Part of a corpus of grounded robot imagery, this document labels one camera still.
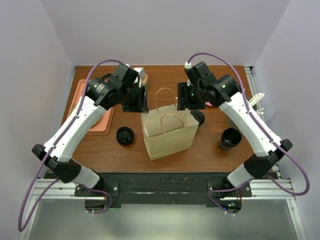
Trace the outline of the brown paper bag with handles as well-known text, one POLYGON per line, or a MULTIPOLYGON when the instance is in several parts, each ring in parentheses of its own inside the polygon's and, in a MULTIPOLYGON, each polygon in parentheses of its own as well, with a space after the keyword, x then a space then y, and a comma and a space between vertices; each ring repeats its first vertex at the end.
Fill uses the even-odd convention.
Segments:
POLYGON ((177 110, 176 103, 142 113, 144 144, 150 160, 190 149, 199 127, 191 111, 177 110))

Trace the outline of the black coffee cup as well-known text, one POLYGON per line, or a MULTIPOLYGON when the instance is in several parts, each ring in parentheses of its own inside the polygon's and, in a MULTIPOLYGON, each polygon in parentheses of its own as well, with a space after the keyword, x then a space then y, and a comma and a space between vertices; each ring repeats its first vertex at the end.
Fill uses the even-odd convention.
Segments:
POLYGON ((235 128, 227 128, 221 134, 220 147, 227 151, 236 147, 242 141, 242 134, 235 128))

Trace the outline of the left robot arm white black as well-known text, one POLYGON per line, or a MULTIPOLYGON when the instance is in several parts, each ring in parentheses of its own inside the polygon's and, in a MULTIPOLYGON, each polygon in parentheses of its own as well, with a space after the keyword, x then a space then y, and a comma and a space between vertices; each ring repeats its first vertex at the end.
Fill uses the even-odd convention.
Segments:
POLYGON ((32 153, 63 183, 85 186, 92 196, 104 190, 102 178, 72 156, 89 129, 109 109, 121 105, 124 112, 148 113, 147 86, 141 72, 119 63, 113 73, 92 78, 89 73, 76 107, 60 129, 45 144, 36 144, 32 153))

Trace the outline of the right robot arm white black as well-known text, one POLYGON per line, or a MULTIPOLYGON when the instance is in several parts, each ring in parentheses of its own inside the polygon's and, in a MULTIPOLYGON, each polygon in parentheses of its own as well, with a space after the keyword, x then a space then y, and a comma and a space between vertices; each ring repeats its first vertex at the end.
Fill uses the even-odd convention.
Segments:
POLYGON ((209 102, 233 121, 253 149, 254 154, 222 181, 223 192, 233 197, 244 183, 264 177, 278 163, 284 156, 279 147, 288 151, 293 144, 274 134, 262 121, 232 76, 216 78, 203 61, 196 65, 185 63, 184 71, 190 84, 180 82, 177 85, 177 109, 202 110, 209 102))

